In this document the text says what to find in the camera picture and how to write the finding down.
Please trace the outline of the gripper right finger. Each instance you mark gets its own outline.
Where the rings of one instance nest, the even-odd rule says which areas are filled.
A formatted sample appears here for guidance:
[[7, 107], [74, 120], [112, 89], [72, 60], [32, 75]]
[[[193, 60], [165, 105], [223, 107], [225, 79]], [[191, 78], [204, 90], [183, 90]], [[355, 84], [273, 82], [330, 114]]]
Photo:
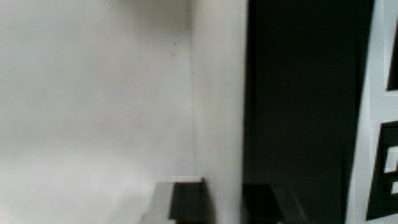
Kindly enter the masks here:
[[295, 191], [280, 184], [243, 185], [245, 224], [309, 224]]

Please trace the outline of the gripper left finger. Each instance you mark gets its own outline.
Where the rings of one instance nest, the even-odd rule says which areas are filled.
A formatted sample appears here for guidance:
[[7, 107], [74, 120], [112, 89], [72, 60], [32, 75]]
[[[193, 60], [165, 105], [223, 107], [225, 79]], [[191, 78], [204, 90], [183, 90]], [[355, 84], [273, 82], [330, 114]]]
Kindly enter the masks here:
[[140, 224], [209, 224], [209, 193], [202, 180], [156, 184]]

